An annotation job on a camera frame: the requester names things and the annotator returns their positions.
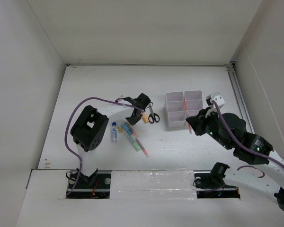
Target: white wall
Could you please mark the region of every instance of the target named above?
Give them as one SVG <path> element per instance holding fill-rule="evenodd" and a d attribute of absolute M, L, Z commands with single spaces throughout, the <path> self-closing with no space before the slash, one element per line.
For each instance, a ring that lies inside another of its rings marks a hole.
<path fill-rule="evenodd" d="M 270 0 L 236 72 L 255 131 L 284 158 L 284 0 Z"/>
<path fill-rule="evenodd" d="M 28 0 L 66 63 L 228 64 L 261 0 Z"/>
<path fill-rule="evenodd" d="M 16 224 L 63 72 L 26 0 L 0 0 L 0 227 Z"/>

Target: scissors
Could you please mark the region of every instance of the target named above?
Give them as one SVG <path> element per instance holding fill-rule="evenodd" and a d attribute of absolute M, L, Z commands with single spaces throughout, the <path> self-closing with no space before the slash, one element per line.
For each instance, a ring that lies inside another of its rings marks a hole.
<path fill-rule="evenodd" d="M 151 124 L 154 124 L 155 122 L 158 123 L 160 121 L 159 115 L 153 112 L 151 104 L 149 104 L 148 106 L 151 111 L 151 114 L 149 115 L 148 120 L 150 121 Z"/>

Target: scissors handle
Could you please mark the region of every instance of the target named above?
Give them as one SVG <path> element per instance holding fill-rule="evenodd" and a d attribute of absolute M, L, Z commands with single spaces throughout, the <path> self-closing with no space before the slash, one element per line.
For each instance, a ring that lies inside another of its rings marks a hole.
<path fill-rule="evenodd" d="M 148 120 L 151 124 L 154 124 L 155 122 L 158 123 L 160 121 L 160 117 L 156 113 L 153 113 L 153 115 L 149 115 Z"/>

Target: white container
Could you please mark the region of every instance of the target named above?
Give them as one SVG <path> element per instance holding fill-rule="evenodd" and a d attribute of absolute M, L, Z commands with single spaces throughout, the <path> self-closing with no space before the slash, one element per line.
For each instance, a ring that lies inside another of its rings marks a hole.
<path fill-rule="evenodd" d="M 184 98 L 188 116 L 185 112 Z M 203 109 L 202 91 L 168 92 L 165 95 L 164 109 L 169 128 L 183 127 L 187 117 L 195 116 Z"/>

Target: clear plastic film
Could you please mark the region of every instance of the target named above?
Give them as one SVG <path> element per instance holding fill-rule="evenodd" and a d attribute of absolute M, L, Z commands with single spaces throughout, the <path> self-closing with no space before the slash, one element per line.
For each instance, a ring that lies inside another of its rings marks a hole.
<path fill-rule="evenodd" d="M 112 171 L 110 199 L 194 200 L 194 171 Z"/>

